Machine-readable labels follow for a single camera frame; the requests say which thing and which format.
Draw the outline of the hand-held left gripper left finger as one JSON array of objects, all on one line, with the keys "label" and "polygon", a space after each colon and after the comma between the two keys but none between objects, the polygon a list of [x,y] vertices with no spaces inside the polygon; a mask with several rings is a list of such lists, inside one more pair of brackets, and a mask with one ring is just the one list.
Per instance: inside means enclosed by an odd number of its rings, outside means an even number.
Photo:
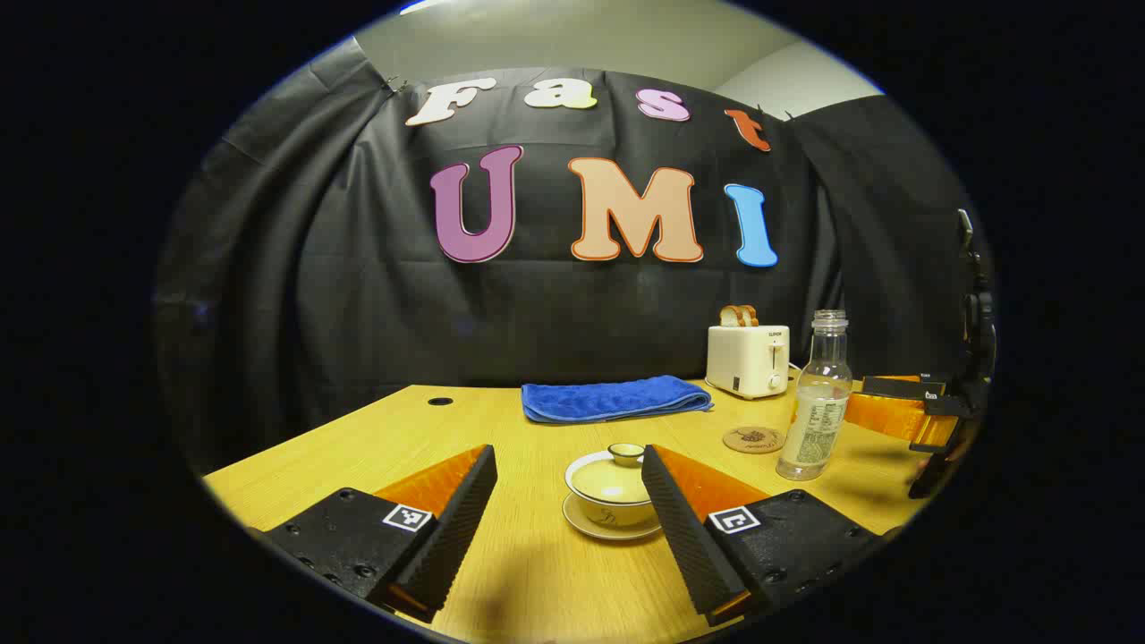
[{"label": "hand-held left gripper left finger", "polygon": [[429,623],[496,484],[492,445],[475,445],[373,493],[339,488],[255,537],[344,591]]}]

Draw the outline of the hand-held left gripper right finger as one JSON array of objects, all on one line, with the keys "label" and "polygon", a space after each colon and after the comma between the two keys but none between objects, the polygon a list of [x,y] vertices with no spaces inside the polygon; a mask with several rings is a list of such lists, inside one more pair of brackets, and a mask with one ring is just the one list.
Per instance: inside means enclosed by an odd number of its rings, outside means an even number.
[{"label": "hand-held left gripper right finger", "polygon": [[810,492],[769,495],[663,445],[646,445],[641,477],[690,602],[710,626],[774,613],[882,545]]}]

